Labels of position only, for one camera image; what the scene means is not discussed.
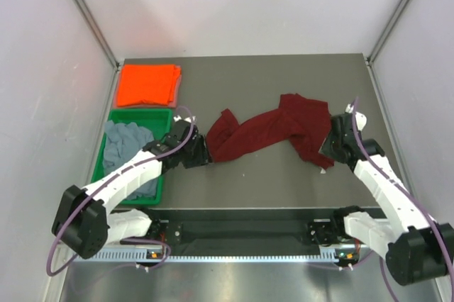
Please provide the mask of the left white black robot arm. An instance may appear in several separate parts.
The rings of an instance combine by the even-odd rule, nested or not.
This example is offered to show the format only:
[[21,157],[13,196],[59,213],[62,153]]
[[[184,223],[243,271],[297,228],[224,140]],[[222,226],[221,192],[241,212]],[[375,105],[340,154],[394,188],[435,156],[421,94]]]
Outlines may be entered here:
[[105,245],[131,237],[154,242],[161,227],[145,212],[115,208],[142,185],[157,179],[179,164],[185,168],[210,162],[204,136],[196,118],[175,117],[170,132],[140,149],[118,169],[83,188],[66,189],[51,231],[82,259],[89,259]]

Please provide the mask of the dark red t-shirt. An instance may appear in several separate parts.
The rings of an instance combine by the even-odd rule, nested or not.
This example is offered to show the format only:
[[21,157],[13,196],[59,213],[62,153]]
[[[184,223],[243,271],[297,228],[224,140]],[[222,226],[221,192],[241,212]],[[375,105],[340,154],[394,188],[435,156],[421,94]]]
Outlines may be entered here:
[[229,162],[284,140],[299,157],[322,169],[334,161],[319,150],[331,130],[328,103],[299,94],[283,94],[279,106],[239,123],[226,109],[206,135],[214,162]]

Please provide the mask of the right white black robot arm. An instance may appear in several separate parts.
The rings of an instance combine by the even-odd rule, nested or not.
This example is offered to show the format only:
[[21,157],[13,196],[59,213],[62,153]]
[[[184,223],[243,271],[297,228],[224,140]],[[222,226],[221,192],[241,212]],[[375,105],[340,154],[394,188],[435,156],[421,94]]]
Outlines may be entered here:
[[367,119],[348,104],[331,117],[322,155],[346,164],[372,194],[387,222],[376,221],[359,206],[339,208],[330,218],[331,234],[339,242],[356,239],[381,257],[402,286],[453,276],[453,227],[438,223],[394,173],[384,150],[374,139],[363,140]]

